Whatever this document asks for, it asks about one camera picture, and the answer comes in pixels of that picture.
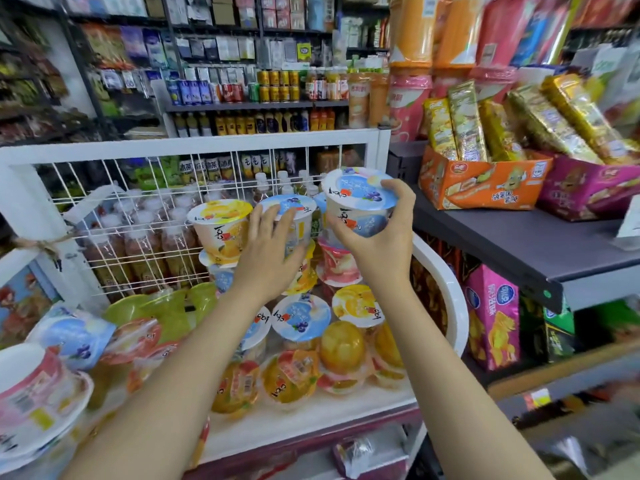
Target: hand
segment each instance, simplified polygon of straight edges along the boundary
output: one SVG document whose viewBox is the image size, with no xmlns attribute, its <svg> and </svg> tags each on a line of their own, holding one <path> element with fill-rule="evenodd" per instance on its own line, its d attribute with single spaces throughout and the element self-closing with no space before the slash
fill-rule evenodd
<svg viewBox="0 0 640 480">
<path fill-rule="evenodd" d="M 299 244 L 285 259 L 287 234 L 296 211 L 286 211 L 274 229 L 273 222 L 279 209 L 279 205 L 274 205 L 264 214 L 260 204 L 253 209 L 249 218 L 248 244 L 242 251 L 229 290 L 255 298 L 259 301 L 257 306 L 263 306 L 290 286 L 305 257 L 305 246 Z"/>
<path fill-rule="evenodd" d="M 389 283 L 409 282 L 413 249 L 413 204 L 415 193 L 402 180 L 382 180 L 382 186 L 393 190 L 398 203 L 387 227 L 373 237 L 362 237 L 335 216 L 326 220 L 340 242 L 351 251 L 365 281 L 374 293 Z"/>
</svg>

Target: person's right hand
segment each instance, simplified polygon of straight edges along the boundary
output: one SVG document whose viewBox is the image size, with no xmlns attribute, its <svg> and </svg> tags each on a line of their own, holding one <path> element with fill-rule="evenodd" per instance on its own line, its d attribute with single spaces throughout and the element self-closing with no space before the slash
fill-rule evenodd
<svg viewBox="0 0 640 480">
<path fill-rule="evenodd" d="M 326 220 L 340 242 L 350 250 L 356 264 L 371 288 L 376 291 L 389 283 L 409 282 L 413 249 L 413 204 L 415 193 L 402 180 L 382 180 L 382 186 L 392 190 L 398 202 L 387 227 L 373 237 L 362 237 L 335 216 Z"/>
</svg>

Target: person's left hand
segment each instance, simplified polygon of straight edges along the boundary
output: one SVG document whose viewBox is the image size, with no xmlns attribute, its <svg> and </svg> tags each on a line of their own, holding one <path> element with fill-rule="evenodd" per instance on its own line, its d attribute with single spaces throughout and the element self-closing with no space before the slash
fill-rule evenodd
<svg viewBox="0 0 640 480">
<path fill-rule="evenodd" d="M 253 209 L 248 244 L 242 251 L 229 290 L 259 301 L 257 306 L 263 306 L 290 286 L 305 257 L 305 246 L 299 244 L 285 259 L 287 234 L 296 211 L 286 211 L 274 228 L 273 222 L 279 209 L 279 205 L 274 205 L 264 214 L 260 204 Z"/>
</svg>

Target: yellow snack package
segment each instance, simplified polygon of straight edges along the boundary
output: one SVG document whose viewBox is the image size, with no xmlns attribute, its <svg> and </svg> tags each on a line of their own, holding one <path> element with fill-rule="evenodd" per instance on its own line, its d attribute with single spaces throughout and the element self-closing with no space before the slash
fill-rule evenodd
<svg viewBox="0 0 640 480">
<path fill-rule="evenodd" d="M 542 92 L 605 163 L 617 164 L 627 156 L 622 136 L 604 118 L 577 74 L 546 78 Z"/>
<path fill-rule="evenodd" d="M 449 160 L 458 160 L 456 140 L 453 138 L 449 101 L 443 99 L 427 99 L 424 107 L 423 121 L 427 125 L 427 134 L 431 147 Z"/>
<path fill-rule="evenodd" d="M 492 161 L 517 162 L 527 159 L 516 135 L 511 131 L 502 104 L 487 98 L 478 103 L 478 112 Z"/>
<path fill-rule="evenodd" d="M 459 159 L 488 161 L 473 80 L 449 88 L 449 106 Z"/>
<path fill-rule="evenodd" d="M 522 113 L 527 128 L 540 147 L 565 153 L 576 160 L 603 164 L 539 88 L 522 86 L 510 91 L 508 97 L 514 109 Z"/>
</svg>

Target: blue oval logo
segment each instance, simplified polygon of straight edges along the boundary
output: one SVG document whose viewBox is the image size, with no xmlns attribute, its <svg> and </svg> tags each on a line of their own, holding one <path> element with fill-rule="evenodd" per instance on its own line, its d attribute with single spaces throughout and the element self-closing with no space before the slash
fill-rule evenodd
<svg viewBox="0 0 640 480">
<path fill-rule="evenodd" d="M 516 291 L 512 286 L 502 285 L 495 294 L 495 300 L 498 302 L 498 305 L 506 305 L 514 296 L 516 296 Z"/>
<path fill-rule="evenodd" d="M 478 293 L 473 291 L 471 288 L 467 287 L 467 301 L 472 308 L 478 309 L 480 307 L 480 297 Z"/>
</svg>

